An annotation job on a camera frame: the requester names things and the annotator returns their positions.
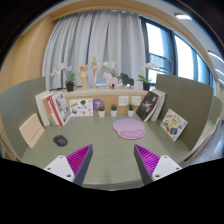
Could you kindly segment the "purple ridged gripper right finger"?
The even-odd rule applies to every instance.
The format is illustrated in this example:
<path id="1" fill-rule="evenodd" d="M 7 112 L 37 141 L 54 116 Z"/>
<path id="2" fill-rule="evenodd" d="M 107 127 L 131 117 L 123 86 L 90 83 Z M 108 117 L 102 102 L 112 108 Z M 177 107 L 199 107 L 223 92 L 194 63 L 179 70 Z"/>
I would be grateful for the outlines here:
<path id="1" fill-rule="evenodd" d="M 158 156 L 137 144 L 134 145 L 134 156 L 144 185 L 181 170 L 168 155 Z"/>

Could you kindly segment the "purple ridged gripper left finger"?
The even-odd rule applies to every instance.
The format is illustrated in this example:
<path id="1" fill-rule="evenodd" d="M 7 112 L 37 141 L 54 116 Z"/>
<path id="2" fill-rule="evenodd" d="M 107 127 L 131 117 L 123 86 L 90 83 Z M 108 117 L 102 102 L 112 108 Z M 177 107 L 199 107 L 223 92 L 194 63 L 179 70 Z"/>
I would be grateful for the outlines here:
<path id="1" fill-rule="evenodd" d="M 81 186 L 92 155 L 93 147 L 87 145 L 68 156 L 59 155 L 44 170 Z"/>

